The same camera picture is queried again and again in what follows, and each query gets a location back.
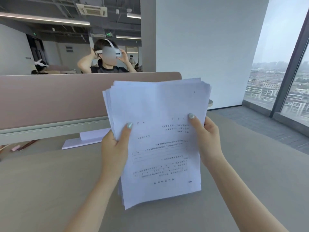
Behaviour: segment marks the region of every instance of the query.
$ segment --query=dark ceiling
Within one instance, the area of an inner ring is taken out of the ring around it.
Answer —
[[[108,17],[81,15],[76,3],[105,6],[108,8]],[[116,8],[119,9],[119,15],[116,14]],[[140,15],[140,0],[0,0],[2,12],[90,22],[91,28],[25,23],[42,40],[58,42],[88,43],[89,32],[96,34],[111,32],[114,36],[141,36],[141,20],[128,18],[127,8],[131,8],[132,13]]]

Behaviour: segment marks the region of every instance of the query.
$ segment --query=left hand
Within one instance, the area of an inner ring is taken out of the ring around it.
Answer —
[[[122,57],[121,58],[117,58],[117,59],[119,59],[121,62],[123,62],[125,64],[130,63],[126,51],[123,50],[123,49],[120,49],[120,51],[122,52]]]
[[[110,130],[102,139],[102,176],[114,181],[119,180],[128,159],[128,144],[132,123],[123,128],[119,141]]]

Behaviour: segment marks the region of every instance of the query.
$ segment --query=fingernail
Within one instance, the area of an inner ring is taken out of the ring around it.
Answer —
[[[133,123],[132,123],[132,122],[127,123],[127,127],[128,127],[129,129],[131,129],[131,128],[132,128],[132,125],[133,125]]]
[[[192,113],[189,113],[189,114],[188,114],[188,117],[189,117],[190,119],[193,119],[193,118],[195,117],[195,115],[192,114]]]

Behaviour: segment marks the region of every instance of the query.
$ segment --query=linear light fixture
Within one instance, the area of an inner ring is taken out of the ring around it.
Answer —
[[[88,21],[79,21],[73,19],[57,19],[57,18],[49,18],[43,16],[33,16],[33,15],[23,15],[23,14],[13,14],[13,13],[5,13],[0,12],[0,17],[18,19],[20,21],[26,22],[35,22],[35,23],[53,23],[53,24],[60,24],[60,25],[77,25],[77,26],[90,26]]]
[[[141,37],[139,37],[139,36],[116,36],[116,38],[141,40]]]
[[[132,13],[127,13],[127,17],[129,17],[129,18],[135,18],[135,19],[140,19],[140,18],[141,18],[141,15],[132,14]]]

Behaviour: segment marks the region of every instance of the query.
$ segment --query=pink partition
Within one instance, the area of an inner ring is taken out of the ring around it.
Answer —
[[[106,116],[115,80],[158,82],[179,72],[0,76],[0,130]]]

